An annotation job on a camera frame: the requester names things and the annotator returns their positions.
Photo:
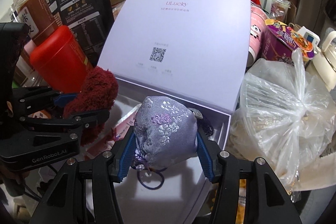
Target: white plastic bag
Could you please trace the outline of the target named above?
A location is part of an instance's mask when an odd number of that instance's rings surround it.
[[[230,128],[234,148],[248,160],[264,157],[288,191],[331,142],[336,114],[324,84],[305,72],[301,51],[292,59],[294,67],[264,59],[253,65]]]

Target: red container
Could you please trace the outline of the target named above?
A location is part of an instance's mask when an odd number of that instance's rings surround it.
[[[70,29],[59,27],[30,55],[31,65],[55,90],[80,92],[92,65]]]

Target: red fuzzy cloth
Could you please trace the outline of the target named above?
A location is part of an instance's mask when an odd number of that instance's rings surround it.
[[[77,112],[89,110],[105,108],[110,110],[117,95],[118,82],[113,73],[95,67],[86,76],[81,93],[65,106],[63,117],[68,118]],[[84,129],[81,146],[94,142],[103,128],[104,124],[100,124],[94,128]]]

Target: purple packaging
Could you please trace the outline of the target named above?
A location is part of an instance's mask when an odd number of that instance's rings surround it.
[[[262,46],[262,58],[270,61],[280,61],[293,65],[292,52],[300,48],[303,61],[314,57],[314,46],[291,27],[278,20],[265,20],[266,32]]]

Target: panda illustration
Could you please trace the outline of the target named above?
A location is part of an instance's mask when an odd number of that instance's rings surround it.
[[[251,35],[255,38],[255,39],[259,39],[259,35],[261,34],[261,31],[259,29],[259,27],[257,25],[252,25],[251,26]]]

